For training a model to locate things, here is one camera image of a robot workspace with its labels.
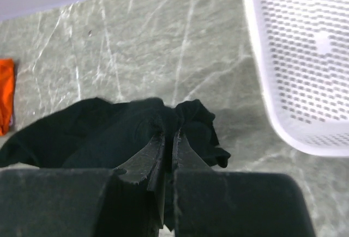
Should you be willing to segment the black t-shirt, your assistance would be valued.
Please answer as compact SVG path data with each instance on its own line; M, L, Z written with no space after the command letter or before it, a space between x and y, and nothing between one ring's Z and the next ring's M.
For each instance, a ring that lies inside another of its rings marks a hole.
M77 102L13 134L1 147L1 166L115 168L138 153L156 133L170 151L183 130L209 166L225 168L230 153L220 147L215 115L199 100L171 108L160 98L112 104L100 98Z

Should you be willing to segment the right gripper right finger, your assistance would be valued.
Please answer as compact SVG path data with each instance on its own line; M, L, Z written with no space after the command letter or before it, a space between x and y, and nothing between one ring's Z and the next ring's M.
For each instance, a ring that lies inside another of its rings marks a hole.
M178 131L172 151L176 236L315 236L296 181L287 174L217 172Z

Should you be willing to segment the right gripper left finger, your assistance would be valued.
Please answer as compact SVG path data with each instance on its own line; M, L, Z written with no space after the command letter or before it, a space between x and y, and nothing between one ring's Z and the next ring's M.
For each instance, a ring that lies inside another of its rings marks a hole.
M1 236L158 236L165 137L114 169L1 169Z

